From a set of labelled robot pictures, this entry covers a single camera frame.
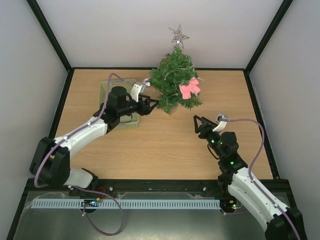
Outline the silver ball ornament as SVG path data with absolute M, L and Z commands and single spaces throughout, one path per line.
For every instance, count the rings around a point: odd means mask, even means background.
M 151 78 L 145 78 L 143 81 L 142 81 L 142 84 L 146 87 L 150 87 L 151 86 Z

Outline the green plastic basket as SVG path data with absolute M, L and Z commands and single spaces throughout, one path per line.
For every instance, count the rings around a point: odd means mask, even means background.
M 111 93 L 112 88 L 115 87 L 123 87 L 126 89 L 127 94 L 125 96 L 121 96 L 120 100 L 115 100 L 116 94 L 111 94 L 111 107 L 114 107 L 116 110 L 119 110 L 126 106 L 126 100 L 129 100 L 129 95 L 133 88 L 133 84 L 136 82 L 134 78 L 125 78 L 125 81 L 120 79 L 113 79 L 108 84 L 108 81 L 101 81 L 99 85 L 99 98 L 98 98 L 98 106 L 101 107 L 105 101 L 107 94 L 107 87 L 109 87 L 109 92 Z M 115 127 L 116 130 L 119 129 L 133 129 L 139 126 L 139 117 L 137 113 L 130 113 L 129 115 L 124 115 L 120 117 L 119 124 Z

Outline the pink ornaments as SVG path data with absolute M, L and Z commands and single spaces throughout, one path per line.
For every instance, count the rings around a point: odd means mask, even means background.
M 198 87 L 198 79 L 196 77 L 192 77 L 189 80 L 189 83 L 187 85 L 180 84 L 179 85 L 179 90 L 182 94 L 182 99 L 183 100 L 188 100 L 192 97 L 192 94 L 197 96 L 201 89 Z

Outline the small green christmas tree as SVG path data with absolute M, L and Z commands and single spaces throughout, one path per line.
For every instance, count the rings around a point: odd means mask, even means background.
M 191 94 L 190 99 L 182 99 L 179 85 L 187 85 L 191 78 L 199 76 L 190 55 L 187 55 L 179 46 L 174 46 L 159 62 L 158 67 L 150 71 L 151 86 L 159 92 L 158 108 L 171 115 L 173 111 L 182 106 L 187 109 L 202 104 L 199 94 Z

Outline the silver star ornament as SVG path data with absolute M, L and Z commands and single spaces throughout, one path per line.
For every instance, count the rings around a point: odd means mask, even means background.
M 181 24 L 179 24 L 176 29 L 169 27 L 169 30 L 173 35 L 171 43 L 175 43 L 177 46 L 180 46 L 184 50 L 184 41 L 190 39 L 190 37 L 182 33 Z

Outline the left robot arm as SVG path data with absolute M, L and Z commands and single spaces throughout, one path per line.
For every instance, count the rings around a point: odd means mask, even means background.
M 71 158 L 86 145 L 117 127 L 122 116 L 133 113 L 149 115 L 159 101 L 143 95 L 141 91 L 142 86 L 136 83 L 131 92 L 122 86 L 115 86 L 99 110 L 83 125 L 54 139 L 42 138 L 29 168 L 34 175 L 34 186 L 88 188 L 95 175 L 84 168 L 71 168 Z

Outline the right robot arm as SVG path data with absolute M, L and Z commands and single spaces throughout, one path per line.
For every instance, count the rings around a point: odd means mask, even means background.
M 253 174 L 253 166 L 239 155 L 236 134 L 223 131 L 230 119 L 219 114 L 213 122 L 194 115 L 193 121 L 195 133 L 207 141 L 208 150 L 218 160 L 218 191 L 240 201 L 260 224 L 267 240 L 307 239 L 302 213 L 279 200 L 261 183 Z

